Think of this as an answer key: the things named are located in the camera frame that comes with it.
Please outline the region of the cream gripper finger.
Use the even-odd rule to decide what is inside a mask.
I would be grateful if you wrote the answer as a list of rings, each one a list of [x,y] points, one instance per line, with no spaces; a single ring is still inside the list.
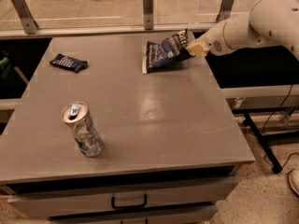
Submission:
[[[205,41],[196,41],[193,40],[187,47],[186,50],[192,55],[192,56],[200,56],[200,57],[206,57],[209,53],[209,47],[206,44]]]

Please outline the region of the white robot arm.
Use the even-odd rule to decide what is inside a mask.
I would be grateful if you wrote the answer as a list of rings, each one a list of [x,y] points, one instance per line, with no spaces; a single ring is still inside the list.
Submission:
[[[297,0],[256,0],[249,12],[216,23],[186,48],[192,56],[221,56],[244,48],[282,46],[299,60]]]

